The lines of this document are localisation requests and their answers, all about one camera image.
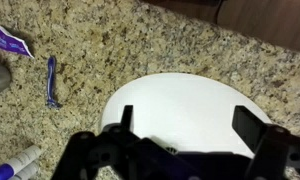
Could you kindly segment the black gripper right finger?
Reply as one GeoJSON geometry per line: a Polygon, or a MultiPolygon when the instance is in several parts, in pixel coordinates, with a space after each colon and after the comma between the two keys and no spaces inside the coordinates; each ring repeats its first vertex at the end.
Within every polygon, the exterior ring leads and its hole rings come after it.
{"type": "Polygon", "coordinates": [[[232,128],[254,154],[260,154],[264,150],[267,124],[245,106],[234,108],[232,128]]]}

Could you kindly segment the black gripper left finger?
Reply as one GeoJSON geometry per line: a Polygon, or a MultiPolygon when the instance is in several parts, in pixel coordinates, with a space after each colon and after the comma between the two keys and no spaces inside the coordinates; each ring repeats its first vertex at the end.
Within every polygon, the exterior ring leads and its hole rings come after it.
{"type": "Polygon", "coordinates": [[[132,128],[133,106],[125,105],[121,117],[121,125],[130,130],[132,128]]]}

